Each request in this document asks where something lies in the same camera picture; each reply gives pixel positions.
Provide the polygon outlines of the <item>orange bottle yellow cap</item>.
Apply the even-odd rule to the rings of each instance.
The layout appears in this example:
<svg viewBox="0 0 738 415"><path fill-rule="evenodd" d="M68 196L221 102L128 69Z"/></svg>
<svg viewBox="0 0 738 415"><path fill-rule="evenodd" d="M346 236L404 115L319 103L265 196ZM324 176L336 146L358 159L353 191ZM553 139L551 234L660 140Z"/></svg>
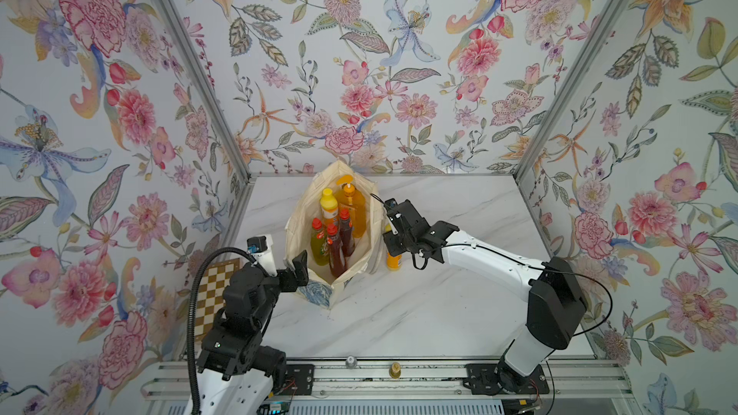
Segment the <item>orange bottle yellow cap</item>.
<svg viewBox="0 0 738 415"><path fill-rule="evenodd" d="M387 253L386 258L386 266L387 269L390 271L398 271L401 268L402 264L402 256L393 256L390 253Z"/></svg>
<svg viewBox="0 0 738 415"><path fill-rule="evenodd" d="M337 226L339 205L336 200L336 196L334 196L334 192L330 188L324 188L322 190L319 199L319 206L323 223L327 227L331 225Z"/></svg>

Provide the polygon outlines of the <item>cream canvas shopping bag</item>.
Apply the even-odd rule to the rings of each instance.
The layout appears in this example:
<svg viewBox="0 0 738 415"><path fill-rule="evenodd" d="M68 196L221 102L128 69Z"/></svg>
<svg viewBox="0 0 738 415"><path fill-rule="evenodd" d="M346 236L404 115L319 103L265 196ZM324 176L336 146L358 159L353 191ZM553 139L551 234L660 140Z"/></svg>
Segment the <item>cream canvas shopping bag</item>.
<svg viewBox="0 0 738 415"><path fill-rule="evenodd" d="M322 191L341 190L341 180L350 177L357 186L357 192L366 201L366 230L357 240L355 253L348 259L347 271L334 276L327 265L320 266L311 250L314 234L312 221L321 218L323 211L319 205ZM303 251L307 252L307 272L309 282L298 289L297 295L313 305L331 309L346 296L345 290L352 282L363 275L377 272L387 256L386 244L382 234L386 227L384 207L373 197L379 194L379 186L354 172L343 161L336 161L315 175L298 201L290 219L286 223L286 257L293 259Z"/></svg>

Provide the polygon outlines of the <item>green Fairy dish soap bottle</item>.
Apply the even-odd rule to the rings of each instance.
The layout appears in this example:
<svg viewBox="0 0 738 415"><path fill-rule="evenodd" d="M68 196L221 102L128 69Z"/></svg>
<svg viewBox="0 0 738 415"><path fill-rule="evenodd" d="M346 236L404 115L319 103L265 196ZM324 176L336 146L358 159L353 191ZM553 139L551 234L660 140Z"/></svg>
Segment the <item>green Fairy dish soap bottle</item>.
<svg viewBox="0 0 738 415"><path fill-rule="evenodd" d="M311 228L311 253L313 259L318 266L329 265L331 256L328 249L325 227L321 219L313 219Z"/></svg>

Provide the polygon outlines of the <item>red fairy bottle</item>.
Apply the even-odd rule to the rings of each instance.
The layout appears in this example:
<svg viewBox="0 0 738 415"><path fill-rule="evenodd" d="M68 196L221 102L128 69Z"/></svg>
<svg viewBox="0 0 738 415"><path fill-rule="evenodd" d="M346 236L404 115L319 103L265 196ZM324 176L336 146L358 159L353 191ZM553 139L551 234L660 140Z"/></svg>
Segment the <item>red fairy bottle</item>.
<svg viewBox="0 0 738 415"><path fill-rule="evenodd" d="M344 259L349 259L356 249L353 221L349 209L342 209L339 212L339 236Z"/></svg>
<svg viewBox="0 0 738 415"><path fill-rule="evenodd" d="M328 226L327 238L331 256L331 272L332 275L337 279L347 271L347 262L343 253L343 244L339 234L339 228L338 226L336 226L336 224L331 223Z"/></svg>

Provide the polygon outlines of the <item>large orange pump soap bottle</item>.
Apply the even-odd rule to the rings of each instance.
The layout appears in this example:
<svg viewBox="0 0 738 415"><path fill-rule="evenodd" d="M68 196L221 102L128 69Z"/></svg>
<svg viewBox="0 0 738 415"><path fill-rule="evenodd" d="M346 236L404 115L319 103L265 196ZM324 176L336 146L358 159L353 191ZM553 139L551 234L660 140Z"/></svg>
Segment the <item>large orange pump soap bottle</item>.
<svg viewBox="0 0 738 415"><path fill-rule="evenodd" d="M355 183L353 175L344 175L336 181L338 191L336 200L340 209L348 209L353 224L354 238L361 238L366 232L366 199Z"/></svg>

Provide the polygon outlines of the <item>orange bottle yellow cap front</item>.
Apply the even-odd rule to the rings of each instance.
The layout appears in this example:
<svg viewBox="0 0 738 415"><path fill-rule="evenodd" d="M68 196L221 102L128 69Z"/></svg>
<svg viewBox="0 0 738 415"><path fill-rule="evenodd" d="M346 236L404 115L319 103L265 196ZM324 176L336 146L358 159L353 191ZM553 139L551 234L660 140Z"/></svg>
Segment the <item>orange bottle yellow cap front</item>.
<svg viewBox="0 0 738 415"><path fill-rule="evenodd" d="M334 192L330 188L324 188L322 190L319 199L319 206L323 223L327 227L331 225L337 226L339 205L336 200L336 196L334 196Z"/></svg>

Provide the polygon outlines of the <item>red Fairy bottle front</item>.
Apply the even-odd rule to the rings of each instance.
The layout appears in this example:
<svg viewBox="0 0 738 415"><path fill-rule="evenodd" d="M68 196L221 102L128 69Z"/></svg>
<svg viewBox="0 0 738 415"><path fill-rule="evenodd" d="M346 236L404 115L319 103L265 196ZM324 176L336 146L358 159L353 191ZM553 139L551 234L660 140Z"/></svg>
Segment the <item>red Fairy bottle front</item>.
<svg viewBox="0 0 738 415"><path fill-rule="evenodd" d="M339 212L339 236L344 259L349 259L356 249L353 221L349 209L342 209Z"/></svg>

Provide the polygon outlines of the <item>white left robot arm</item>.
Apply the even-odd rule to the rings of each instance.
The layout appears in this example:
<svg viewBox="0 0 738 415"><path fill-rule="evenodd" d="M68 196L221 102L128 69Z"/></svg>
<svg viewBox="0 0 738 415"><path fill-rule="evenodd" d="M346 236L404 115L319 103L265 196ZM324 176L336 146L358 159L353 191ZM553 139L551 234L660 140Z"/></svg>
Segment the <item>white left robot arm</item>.
<svg viewBox="0 0 738 415"><path fill-rule="evenodd" d="M224 307L195 353L197 292L188 301L186 360L192 414L257 414L268 397L288 388L286 353L263 345L274 307L283 293L309 282L308 253L270 275L256 257L236 247L217 249L205 258L193 278L199 288L209 265L222 255L237 255L246 265L223 291Z"/></svg>

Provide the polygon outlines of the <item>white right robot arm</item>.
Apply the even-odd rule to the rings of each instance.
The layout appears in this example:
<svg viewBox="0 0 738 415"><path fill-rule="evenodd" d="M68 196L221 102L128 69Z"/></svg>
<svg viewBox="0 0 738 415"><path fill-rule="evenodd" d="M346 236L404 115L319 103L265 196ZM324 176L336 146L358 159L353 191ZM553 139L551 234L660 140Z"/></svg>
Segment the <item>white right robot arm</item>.
<svg viewBox="0 0 738 415"><path fill-rule="evenodd" d="M568 348L588 303L578 274L560 257L536 261L515 255L471 236L458 226L429 224L409 200L382 203L390 229L382 237L393 257L422 257L419 270L431 259L491 280L527 304L527 319L503 353L494 371L497 384L511 392L525 382L555 351Z"/></svg>

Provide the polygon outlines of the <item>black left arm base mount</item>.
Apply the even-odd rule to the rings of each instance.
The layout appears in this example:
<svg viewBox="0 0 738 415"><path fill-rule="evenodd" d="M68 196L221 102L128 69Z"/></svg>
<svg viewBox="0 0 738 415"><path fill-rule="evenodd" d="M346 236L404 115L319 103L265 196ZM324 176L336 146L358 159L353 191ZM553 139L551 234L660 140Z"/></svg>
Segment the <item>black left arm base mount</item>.
<svg viewBox="0 0 738 415"><path fill-rule="evenodd" d="M312 395L315 370L312 364L289 364L284 352L261 346L254 358L253 368L271 378L274 395Z"/></svg>

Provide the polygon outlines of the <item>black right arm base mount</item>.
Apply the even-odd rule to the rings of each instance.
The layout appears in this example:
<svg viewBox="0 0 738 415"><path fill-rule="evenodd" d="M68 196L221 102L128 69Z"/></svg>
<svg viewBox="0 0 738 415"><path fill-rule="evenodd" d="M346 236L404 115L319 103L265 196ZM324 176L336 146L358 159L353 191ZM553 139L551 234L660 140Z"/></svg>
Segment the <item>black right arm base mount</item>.
<svg viewBox="0 0 738 415"><path fill-rule="evenodd" d="M527 377L517 374L504 362L470 363L465 365L465 371L462 385L473 395L542 396L551 393L541 364Z"/></svg>

